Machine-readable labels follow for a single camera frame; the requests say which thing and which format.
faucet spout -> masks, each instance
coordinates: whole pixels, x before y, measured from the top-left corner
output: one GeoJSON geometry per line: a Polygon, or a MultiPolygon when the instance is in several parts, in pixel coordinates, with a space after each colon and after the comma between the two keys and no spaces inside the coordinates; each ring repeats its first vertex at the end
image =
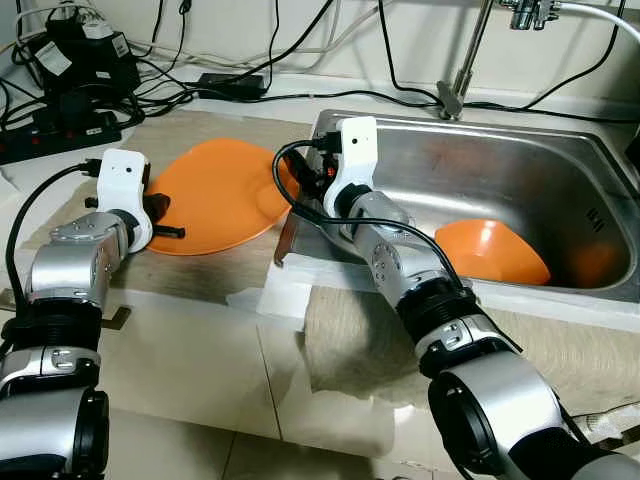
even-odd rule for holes
{"type": "Polygon", "coordinates": [[[559,2],[556,0],[500,0],[500,5],[513,10],[513,30],[542,30],[545,23],[556,20],[559,2]]]}
{"type": "Polygon", "coordinates": [[[489,14],[491,13],[491,7],[493,7],[494,0],[482,0],[482,6],[480,7],[480,15],[476,21],[471,40],[469,42],[469,48],[467,54],[464,57],[462,67],[456,75],[453,87],[450,87],[443,81],[437,83],[440,100],[444,104],[440,116],[444,119],[457,120],[462,113],[462,106],[464,104],[464,97],[467,94],[467,88],[473,75],[473,62],[478,54],[480,48],[480,42],[484,35],[484,30],[487,27],[489,21],[489,14]]]}

black cable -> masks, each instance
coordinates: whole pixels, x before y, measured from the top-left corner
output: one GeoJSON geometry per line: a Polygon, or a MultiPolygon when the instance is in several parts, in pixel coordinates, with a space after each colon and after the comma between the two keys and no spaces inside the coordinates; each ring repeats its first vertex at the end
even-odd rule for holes
{"type": "Polygon", "coordinates": [[[465,108],[479,108],[483,110],[496,110],[499,112],[511,112],[511,113],[535,113],[540,115],[547,115],[550,117],[570,118],[573,120],[586,120],[594,123],[616,123],[616,124],[635,124],[640,123],[638,118],[602,118],[602,117],[589,117],[586,115],[574,115],[572,113],[554,112],[551,110],[538,110],[535,108],[529,108],[524,110],[521,107],[509,107],[501,105],[499,103],[492,102],[467,102],[464,104],[465,108]]]}
{"type": "Polygon", "coordinates": [[[275,9],[276,9],[276,26],[273,29],[273,34],[271,35],[271,41],[269,42],[269,83],[267,84],[267,90],[271,88],[271,84],[273,83],[273,42],[276,40],[276,35],[278,34],[278,30],[280,30],[280,1],[275,0],[275,9]]]}
{"type": "Polygon", "coordinates": [[[458,473],[460,475],[462,475],[462,478],[464,478],[464,480],[474,480],[474,478],[471,476],[471,474],[469,472],[467,472],[467,470],[460,465],[459,463],[455,463],[454,462],[454,467],[456,467],[456,470],[458,470],[458,473]]]}
{"type": "Polygon", "coordinates": [[[47,188],[49,188],[53,183],[60,180],[62,177],[69,175],[73,172],[79,172],[86,169],[85,164],[77,164],[71,167],[67,167],[63,170],[60,170],[58,173],[55,173],[44,182],[42,182],[32,193],[29,195],[27,200],[22,204],[20,210],[18,211],[15,220],[13,221],[13,225],[11,226],[11,231],[9,232],[9,237],[7,239],[7,248],[5,250],[5,264],[7,266],[7,273],[9,275],[9,281],[11,282],[11,288],[13,289],[13,296],[16,302],[16,316],[21,316],[24,314],[24,311],[27,307],[27,300],[24,296],[24,291],[22,290],[22,285],[20,284],[20,276],[18,275],[18,270],[15,264],[15,250],[16,250],[16,242],[18,240],[18,233],[20,232],[20,226],[24,221],[24,217],[27,214],[27,211],[36,201],[36,199],[44,192],[47,188]]]}
{"type": "MultiPolygon", "coordinates": [[[[69,8],[69,7],[65,7],[64,4],[65,3],[69,3],[70,1],[71,0],[64,0],[64,1],[60,2],[60,7],[58,7],[58,8],[69,8]]],[[[53,10],[51,10],[49,12],[49,15],[47,15],[47,22],[50,21],[53,18],[53,14],[58,11],[58,8],[54,8],[53,10]]],[[[73,15],[71,15],[71,18],[69,18],[69,20],[76,21],[76,19],[78,18],[79,14],[80,14],[80,7],[74,7],[73,15]]]]}
{"type": "MultiPolygon", "coordinates": [[[[620,0],[620,5],[618,6],[618,12],[616,13],[616,16],[618,18],[622,18],[622,14],[624,13],[625,4],[626,4],[626,0],[620,0]]],[[[607,49],[605,50],[605,52],[602,55],[602,57],[600,58],[600,60],[598,60],[595,64],[593,64],[591,67],[587,68],[586,70],[583,70],[582,72],[577,73],[577,74],[573,75],[572,77],[567,78],[566,80],[563,80],[562,82],[558,83],[554,87],[551,87],[549,90],[544,92],[542,95],[540,95],[539,97],[535,98],[531,102],[527,103],[524,107],[521,107],[522,110],[531,109],[531,107],[537,105],[542,100],[544,100],[549,95],[551,95],[552,93],[556,92],[557,90],[560,90],[565,85],[567,85],[567,84],[569,84],[571,82],[574,82],[575,80],[578,80],[579,78],[582,78],[582,77],[584,77],[586,75],[589,75],[591,72],[594,72],[595,70],[600,68],[604,64],[604,62],[607,61],[607,59],[609,58],[609,55],[611,54],[611,51],[613,50],[613,46],[616,43],[616,37],[618,36],[618,30],[619,30],[619,27],[617,25],[613,27],[613,31],[611,32],[611,38],[609,39],[609,45],[607,45],[607,49]]]]}
{"type": "Polygon", "coordinates": [[[384,2],[382,0],[378,0],[378,14],[380,15],[380,26],[382,27],[382,36],[384,37],[384,47],[387,51],[387,63],[389,64],[389,73],[391,75],[391,83],[396,88],[396,90],[400,90],[401,92],[414,92],[419,93],[421,95],[425,95],[432,99],[436,104],[442,105],[442,102],[438,97],[436,97],[433,93],[423,90],[421,88],[413,88],[413,87],[403,87],[396,80],[396,72],[395,67],[393,66],[393,57],[391,55],[391,43],[389,41],[389,32],[387,31],[387,20],[384,14],[384,2]]]}
{"type": "Polygon", "coordinates": [[[6,118],[0,119],[1,128],[4,130],[4,129],[6,129],[7,125],[19,122],[20,120],[24,120],[25,118],[29,117],[32,114],[32,112],[28,112],[25,115],[22,115],[22,116],[20,116],[18,118],[15,118],[15,119],[11,118],[13,115],[18,113],[19,111],[24,110],[25,108],[31,107],[32,105],[36,105],[38,103],[45,103],[45,102],[44,102],[44,100],[42,98],[40,98],[38,100],[29,100],[28,102],[25,102],[25,103],[23,103],[21,105],[18,105],[17,107],[12,108],[11,110],[9,110],[7,112],[6,118]]]}
{"type": "MultiPolygon", "coordinates": [[[[154,64],[153,62],[150,62],[148,60],[145,59],[140,59],[140,61],[142,63],[145,63],[149,66],[151,66],[152,68],[158,70],[159,72],[162,72],[162,69],[157,66],[156,64],[154,64]]],[[[176,85],[178,85],[179,87],[182,88],[182,91],[177,92],[169,97],[165,97],[165,98],[161,98],[161,99],[145,99],[145,98],[141,98],[140,96],[138,96],[138,100],[141,102],[145,102],[145,103],[151,103],[153,105],[157,105],[157,106],[166,106],[167,108],[163,109],[161,113],[156,114],[154,112],[154,114],[148,114],[148,116],[160,116],[164,113],[168,113],[169,111],[171,111],[173,108],[175,108],[175,106],[179,105],[179,104],[183,104],[183,103],[188,103],[189,101],[191,101],[193,99],[193,94],[197,93],[199,91],[215,91],[216,93],[218,93],[221,97],[225,97],[224,100],[226,101],[231,101],[231,102],[237,102],[237,103],[263,103],[263,102],[271,102],[271,101],[277,101],[277,100],[292,100],[292,99],[302,99],[302,98],[308,98],[308,99],[315,99],[315,98],[338,98],[338,97],[344,97],[344,96],[348,96],[348,95],[367,95],[367,96],[371,96],[371,97],[377,97],[377,98],[381,98],[383,100],[387,100],[390,102],[394,102],[397,103],[399,105],[405,106],[405,107],[411,107],[411,108],[426,108],[426,107],[433,107],[436,104],[432,103],[432,102],[426,102],[426,103],[411,103],[411,102],[405,102],[404,100],[400,100],[397,98],[394,98],[390,95],[386,95],[384,93],[380,93],[380,92],[375,92],[372,90],[348,90],[345,92],[337,92],[337,93],[321,93],[321,94],[314,94],[314,93],[298,93],[298,94],[291,94],[291,95],[277,95],[277,96],[272,96],[272,97],[262,97],[262,98],[257,98],[257,99],[242,99],[242,98],[234,98],[231,97],[223,92],[220,92],[218,90],[216,90],[215,87],[196,87],[196,88],[190,88],[186,83],[181,82],[180,80],[178,80],[177,78],[175,78],[174,76],[172,76],[169,73],[164,73],[163,75],[166,76],[169,80],[171,80],[172,82],[174,82],[176,85]]]]}
{"type": "Polygon", "coordinates": [[[0,88],[4,93],[4,109],[2,110],[2,116],[0,116],[0,130],[4,132],[6,130],[7,120],[9,117],[9,110],[11,109],[11,94],[4,82],[0,82],[0,88]]]}
{"type": "MultiPolygon", "coordinates": [[[[234,98],[234,97],[229,96],[228,94],[225,94],[225,93],[220,92],[219,90],[217,90],[215,88],[215,85],[206,86],[206,87],[193,87],[193,88],[190,88],[187,83],[181,82],[180,80],[178,80],[174,76],[170,75],[169,73],[163,72],[163,70],[159,66],[155,65],[153,62],[150,62],[150,61],[145,60],[145,59],[140,59],[139,61],[142,62],[142,63],[148,64],[149,66],[151,66],[152,68],[156,69],[159,72],[162,72],[162,74],[164,76],[166,76],[170,81],[172,81],[173,83],[175,83],[176,85],[178,85],[178,86],[180,86],[182,88],[181,92],[173,94],[173,95],[171,95],[169,97],[166,97],[164,99],[144,99],[144,98],[140,98],[140,96],[138,96],[139,100],[142,100],[142,101],[153,101],[153,102],[157,102],[157,103],[154,103],[155,105],[165,105],[165,106],[168,107],[166,109],[163,109],[163,113],[161,113],[159,115],[153,114],[153,115],[147,115],[147,116],[160,116],[160,115],[163,115],[165,113],[168,113],[173,108],[175,108],[177,105],[188,103],[189,101],[191,101],[193,99],[193,94],[197,93],[199,91],[213,91],[213,92],[216,92],[220,97],[225,97],[224,98],[225,101],[236,102],[236,103],[263,103],[263,102],[271,102],[271,101],[276,101],[276,100],[293,100],[293,99],[302,99],[302,98],[308,98],[310,100],[313,100],[313,99],[317,99],[317,98],[320,98],[320,99],[338,98],[338,97],[345,97],[345,96],[348,96],[348,95],[367,95],[367,96],[371,96],[371,97],[381,98],[383,100],[387,100],[389,102],[393,102],[393,103],[396,103],[398,105],[402,105],[404,107],[410,107],[410,108],[429,108],[429,107],[439,106],[435,102],[425,102],[425,103],[406,102],[404,100],[400,100],[400,99],[394,98],[394,97],[392,97],[390,95],[386,95],[384,93],[376,92],[376,91],[373,91],[373,90],[347,90],[347,91],[344,91],[344,92],[320,93],[320,94],[315,94],[315,93],[297,93],[297,94],[290,94],[290,95],[275,95],[275,96],[271,96],[271,97],[262,97],[262,98],[256,98],[256,99],[234,98]],[[186,98],[184,100],[179,101],[179,102],[175,101],[181,95],[184,95],[186,98]],[[171,102],[171,101],[174,101],[173,106],[169,106],[168,102],[171,102]]],[[[552,116],[552,117],[571,118],[571,119],[575,119],[575,120],[586,120],[586,121],[591,121],[591,122],[595,122],[595,123],[633,124],[633,123],[638,123],[639,122],[638,119],[615,119],[615,118],[587,117],[587,116],[582,116],[582,115],[573,115],[573,114],[569,114],[569,113],[560,113],[560,112],[553,112],[553,111],[548,111],[548,110],[536,110],[536,109],[521,110],[519,107],[507,107],[507,106],[504,106],[504,105],[499,105],[499,104],[490,103],[490,102],[467,102],[467,103],[464,104],[464,106],[467,107],[467,108],[479,108],[479,109],[485,109],[485,110],[498,110],[498,111],[513,112],[513,113],[541,114],[541,115],[547,115],[547,116],[552,116]]]]}
{"type": "Polygon", "coordinates": [[[424,232],[421,232],[417,228],[412,227],[411,225],[407,225],[406,223],[397,222],[395,220],[389,220],[386,218],[332,218],[326,215],[319,213],[318,211],[307,207],[306,205],[298,202],[291,194],[287,191],[286,187],[282,183],[282,179],[280,178],[280,173],[278,171],[280,160],[287,154],[287,152],[300,148],[300,147],[312,147],[314,146],[313,140],[299,140],[297,142],[291,142],[287,145],[284,145],[280,148],[273,157],[273,163],[271,164],[271,173],[273,175],[273,180],[278,188],[280,194],[289,202],[291,205],[291,211],[304,218],[305,220],[313,223],[314,225],[379,225],[396,228],[398,230],[402,230],[407,232],[414,237],[425,242],[436,254],[442,266],[449,274],[451,281],[454,286],[458,290],[463,290],[464,286],[460,281],[460,277],[456,273],[451,261],[447,257],[446,253],[442,248],[436,243],[436,241],[427,235],[424,232]]]}
{"type": "MultiPolygon", "coordinates": [[[[102,88],[102,89],[115,91],[116,93],[119,92],[115,86],[106,84],[106,83],[85,83],[82,85],[78,85],[73,90],[74,91],[81,90],[84,88],[93,88],[93,89],[102,88]]],[[[120,130],[124,130],[125,128],[139,125],[146,118],[146,114],[144,110],[140,107],[136,96],[130,93],[127,99],[129,100],[130,105],[125,104],[124,100],[115,101],[112,98],[107,98],[107,99],[98,98],[98,99],[95,99],[95,103],[93,106],[94,108],[116,110],[116,111],[125,113],[126,115],[129,115],[130,118],[128,120],[126,120],[125,122],[118,123],[118,128],[120,130]]]]}
{"type": "Polygon", "coordinates": [[[173,80],[171,79],[167,79],[167,80],[163,80],[159,83],[157,83],[156,85],[154,85],[151,88],[148,88],[147,90],[145,90],[144,92],[140,92],[140,93],[136,93],[136,96],[138,97],[142,97],[143,95],[147,95],[148,93],[153,92],[154,90],[157,90],[158,88],[160,88],[162,85],[166,85],[167,83],[173,83],[173,80]]]}
{"type": "Polygon", "coordinates": [[[560,401],[558,401],[558,405],[560,406],[560,416],[562,417],[562,420],[567,425],[567,427],[569,427],[569,430],[571,430],[571,433],[573,433],[573,435],[576,437],[576,440],[578,440],[578,442],[580,442],[581,444],[587,445],[590,447],[591,442],[585,436],[585,434],[582,433],[582,430],[580,430],[580,427],[576,425],[576,422],[573,421],[573,418],[571,418],[571,415],[569,415],[569,412],[567,412],[567,410],[560,403],[560,401]]]}
{"type": "MultiPolygon", "coordinates": [[[[18,14],[22,13],[21,0],[16,0],[16,12],[18,14]]],[[[18,21],[18,37],[22,35],[22,21],[23,17],[20,17],[20,20],[18,21]]],[[[32,65],[33,62],[35,62],[35,59],[32,56],[30,58],[25,58],[22,47],[20,47],[17,42],[16,45],[14,45],[13,50],[11,51],[11,62],[14,65],[24,65],[27,68],[27,72],[29,72],[29,75],[33,79],[33,82],[38,86],[38,88],[42,89],[42,82],[40,82],[38,74],[34,70],[32,65]]]]}
{"type": "MultiPolygon", "coordinates": [[[[156,22],[153,25],[153,33],[151,34],[151,43],[156,43],[158,40],[158,33],[160,33],[160,23],[162,22],[162,12],[164,10],[164,0],[158,2],[158,13],[156,14],[156,22]]],[[[153,51],[153,45],[149,46],[149,49],[142,55],[135,55],[136,58],[148,57],[153,51]]]]}
{"type": "Polygon", "coordinates": [[[182,54],[182,47],[184,46],[184,37],[185,37],[185,33],[187,30],[187,13],[189,13],[189,11],[191,10],[191,0],[182,0],[182,2],[180,2],[180,5],[178,6],[178,13],[180,14],[180,17],[182,19],[182,24],[180,27],[180,43],[178,45],[178,50],[176,51],[176,54],[174,55],[173,59],[171,60],[171,64],[169,65],[169,68],[167,68],[166,70],[160,70],[160,74],[156,75],[153,78],[148,78],[146,79],[144,82],[140,83],[140,85],[138,85],[138,87],[140,87],[141,85],[144,85],[147,82],[151,82],[153,80],[157,80],[158,78],[162,77],[162,75],[166,75],[168,74],[171,70],[173,70],[173,68],[176,66],[176,63],[178,61],[178,58],[180,58],[180,55],[182,54]]]}
{"type": "Polygon", "coordinates": [[[0,362],[2,362],[2,360],[4,360],[4,357],[7,355],[7,353],[9,353],[9,350],[11,349],[12,345],[13,345],[13,342],[10,341],[9,339],[2,342],[2,345],[0,345],[0,362]]]}
{"type": "Polygon", "coordinates": [[[316,25],[318,24],[318,22],[320,22],[320,20],[322,19],[322,17],[324,16],[324,14],[327,12],[327,10],[329,9],[329,7],[331,6],[331,4],[333,3],[334,0],[327,0],[324,5],[322,5],[322,7],[320,8],[320,10],[318,11],[318,13],[316,14],[316,16],[313,18],[313,20],[311,20],[311,23],[309,24],[309,26],[305,29],[304,32],[302,32],[302,34],[298,37],[298,39],[293,42],[293,45],[291,45],[289,48],[287,48],[284,52],[282,52],[280,55],[278,55],[277,57],[273,58],[273,59],[269,59],[264,63],[261,63],[260,65],[258,65],[257,67],[251,68],[249,70],[247,70],[244,73],[238,74],[234,77],[231,78],[227,78],[225,80],[222,80],[219,82],[219,85],[226,85],[229,83],[234,83],[234,82],[238,82],[244,78],[249,77],[250,75],[253,75],[256,72],[259,72],[260,70],[262,70],[265,67],[271,66],[274,63],[279,62],[280,60],[282,60],[283,58],[288,57],[289,55],[291,55],[301,44],[302,42],[304,42],[307,37],[309,36],[309,34],[313,31],[313,29],[316,27],[316,25]]]}
{"type": "Polygon", "coordinates": [[[10,82],[9,80],[0,77],[0,83],[4,83],[6,85],[9,85],[11,88],[14,88],[22,93],[24,93],[26,96],[31,97],[34,100],[39,100],[38,97],[36,97],[33,93],[31,93],[29,90],[25,90],[24,88],[22,88],[20,85],[17,85],[13,82],[10,82]]]}

stainless steel sink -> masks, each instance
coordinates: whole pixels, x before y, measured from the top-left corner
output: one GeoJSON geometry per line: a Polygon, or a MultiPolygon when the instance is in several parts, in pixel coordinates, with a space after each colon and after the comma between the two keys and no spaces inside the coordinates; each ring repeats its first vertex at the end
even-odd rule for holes
{"type": "MultiPolygon", "coordinates": [[[[316,134],[351,112],[324,111],[316,134]]],[[[450,222],[504,222],[543,258],[544,287],[640,300],[640,195],[595,136],[379,116],[374,184],[428,234],[450,222]]],[[[309,161],[319,161],[315,152],[309,161]]],[[[325,232],[343,242],[335,230],[325,232]]],[[[276,252],[358,263],[315,228],[290,218],[276,252]]]]}

metal bracket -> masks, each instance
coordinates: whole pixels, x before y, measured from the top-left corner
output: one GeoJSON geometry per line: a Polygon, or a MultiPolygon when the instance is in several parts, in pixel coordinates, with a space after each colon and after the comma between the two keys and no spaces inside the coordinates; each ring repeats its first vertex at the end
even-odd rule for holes
{"type": "MultiPolygon", "coordinates": [[[[10,288],[5,288],[0,291],[0,310],[5,312],[16,311],[15,297],[13,296],[13,290],[10,288]]],[[[116,313],[113,314],[112,319],[102,319],[102,328],[106,328],[108,330],[122,330],[127,319],[131,316],[131,312],[131,307],[120,305],[116,310],[116,313]]]]}
{"type": "Polygon", "coordinates": [[[98,177],[98,212],[124,210],[138,222],[134,228],[129,252],[142,250],[153,236],[153,226],[144,211],[145,168],[149,164],[144,155],[129,150],[109,148],[104,152],[98,177]]]}
{"type": "Polygon", "coordinates": [[[378,164],[378,130],[375,117],[340,120],[342,153],[338,155],[338,171],[324,194],[323,206],[330,217],[337,217],[335,202],[349,184],[373,187],[373,171],[378,164]]]}

tiled floor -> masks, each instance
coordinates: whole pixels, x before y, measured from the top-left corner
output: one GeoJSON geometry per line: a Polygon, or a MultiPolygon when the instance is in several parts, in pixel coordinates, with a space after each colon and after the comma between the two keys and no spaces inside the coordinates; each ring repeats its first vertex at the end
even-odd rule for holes
{"type": "Polygon", "coordinates": [[[245,313],[163,295],[135,302],[122,330],[101,335],[100,388],[114,408],[279,438],[245,313]]]}
{"type": "Polygon", "coordinates": [[[110,443],[108,480],[434,479],[407,465],[115,409],[110,443]]]}
{"type": "Polygon", "coordinates": [[[313,393],[302,335],[260,326],[260,341],[285,441],[452,472],[431,413],[395,409],[339,392],[313,393]]]}

